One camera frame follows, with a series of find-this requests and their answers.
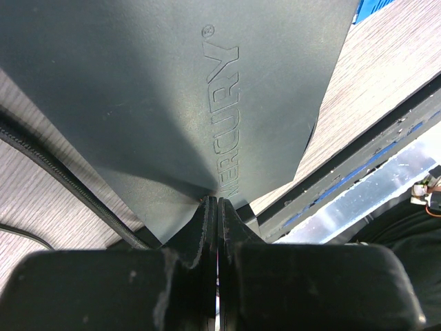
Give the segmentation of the black braided cable teal boot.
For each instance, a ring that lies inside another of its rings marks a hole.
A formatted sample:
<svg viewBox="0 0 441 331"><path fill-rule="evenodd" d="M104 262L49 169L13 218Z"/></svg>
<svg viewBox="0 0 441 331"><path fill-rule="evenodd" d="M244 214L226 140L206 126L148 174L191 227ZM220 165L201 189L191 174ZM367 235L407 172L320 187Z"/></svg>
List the black braided cable teal boot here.
<svg viewBox="0 0 441 331"><path fill-rule="evenodd" d="M40 140L13 117L1 113L1 140L18 150L57 180L100 220L117 233L123 242L136 249L156 249L161 242L146 227L132 231Z"/></svg>

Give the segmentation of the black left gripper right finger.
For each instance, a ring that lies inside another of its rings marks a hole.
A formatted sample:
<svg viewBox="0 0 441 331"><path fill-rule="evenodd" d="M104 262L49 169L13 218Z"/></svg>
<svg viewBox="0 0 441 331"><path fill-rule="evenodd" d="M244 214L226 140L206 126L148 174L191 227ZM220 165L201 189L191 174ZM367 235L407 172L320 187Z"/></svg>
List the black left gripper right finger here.
<svg viewBox="0 0 441 331"><path fill-rule="evenodd" d="M222 330L421 330L403 265L378 245L268 244L218 202Z"/></svg>

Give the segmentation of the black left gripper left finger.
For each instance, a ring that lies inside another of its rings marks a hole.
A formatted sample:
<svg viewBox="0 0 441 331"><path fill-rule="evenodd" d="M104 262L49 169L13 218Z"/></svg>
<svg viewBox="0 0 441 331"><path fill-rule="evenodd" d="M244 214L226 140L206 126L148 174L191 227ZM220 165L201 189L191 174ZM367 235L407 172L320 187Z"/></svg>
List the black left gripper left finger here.
<svg viewBox="0 0 441 331"><path fill-rule="evenodd" d="M155 250L27 256L1 295L2 330L213 330L217 201Z"/></svg>

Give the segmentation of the black network switch box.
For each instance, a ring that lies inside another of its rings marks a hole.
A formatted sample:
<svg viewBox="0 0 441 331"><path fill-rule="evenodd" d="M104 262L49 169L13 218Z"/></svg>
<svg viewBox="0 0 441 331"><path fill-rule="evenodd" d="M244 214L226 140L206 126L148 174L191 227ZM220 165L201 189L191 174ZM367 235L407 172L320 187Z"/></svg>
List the black network switch box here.
<svg viewBox="0 0 441 331"><path fill-rule="evenodd" d="M1 69L160 241L295 177L357 1L2 1Z"/></svg>

